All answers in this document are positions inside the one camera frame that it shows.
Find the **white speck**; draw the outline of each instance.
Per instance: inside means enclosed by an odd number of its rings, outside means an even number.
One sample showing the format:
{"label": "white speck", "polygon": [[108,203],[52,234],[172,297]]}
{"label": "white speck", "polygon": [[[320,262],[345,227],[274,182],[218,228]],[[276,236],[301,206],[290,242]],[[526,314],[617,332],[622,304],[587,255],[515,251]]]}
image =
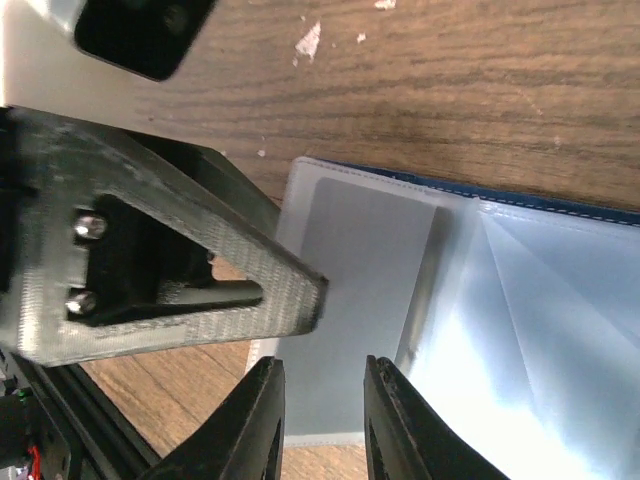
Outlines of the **white speck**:
{"label": "white speck", "polygon": [[378,10],[393,10],[396,8],[396,0],[378,0],[373,5]]}
{"label": "white speck", "polygon": [[317,22],[311,30],[300,39],[296,44],[296,51],[300,55],[307,55],[310,58],[310,62],[313,62],[316,52],[318,51],[318,44],[320,43],[320,22]]}

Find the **blue edge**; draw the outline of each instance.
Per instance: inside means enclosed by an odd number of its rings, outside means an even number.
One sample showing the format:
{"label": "blue edge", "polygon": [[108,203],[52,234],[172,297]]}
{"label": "blue edge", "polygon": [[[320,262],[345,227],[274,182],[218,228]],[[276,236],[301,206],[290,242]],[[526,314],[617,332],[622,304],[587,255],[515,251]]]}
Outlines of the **blue edge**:
{"label": "blue edge", "polygon": [[555,198],[544,198],[524,193],[493,190],[490,188],[476,187],[473,185],[465,185],[455,182],[448,182],[445,180],[436,180],[433,178],[421,177],[412,173],[398,172],[385,168],[367,167],[364,165],[333,162],[330,160],[329,162],[335,163],[337,165],[344,165],[350,168],[356,168],[358,170],[373,173],[375,175],[394,178],[396,180],[412,183],[414,185],[421,185],[427,188],[454,193],[463,197],[479,197],[483,200],[513,204],[525,208],[546,210],[569,216],[593,218],[610,223],[619,223],[622,225],[640,227],[640,212],[617,210],[615,208],[608,207],[598,207],[585,203],[570,202],[567,200],[558,200]]}

